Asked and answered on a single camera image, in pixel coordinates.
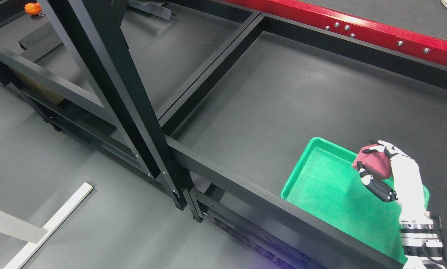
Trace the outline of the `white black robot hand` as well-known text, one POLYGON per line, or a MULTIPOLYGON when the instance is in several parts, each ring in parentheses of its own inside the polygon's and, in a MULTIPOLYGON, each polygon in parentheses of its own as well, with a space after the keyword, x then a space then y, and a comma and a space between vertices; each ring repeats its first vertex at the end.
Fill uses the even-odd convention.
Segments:
POLYGON ((400 224, 430 225, 432 221, 425 208, 425 196, 422 187, 420 168, 416 161, 396 145, 383 141, 372 141, 362 150, 363 154, 383 153, 389 160, 394 188, 390 188, 380 179, 375 179, 362 161, 357 161, 357 170, 362 184, 381 201, 395 201, 401 207, 398 218, 400 224))

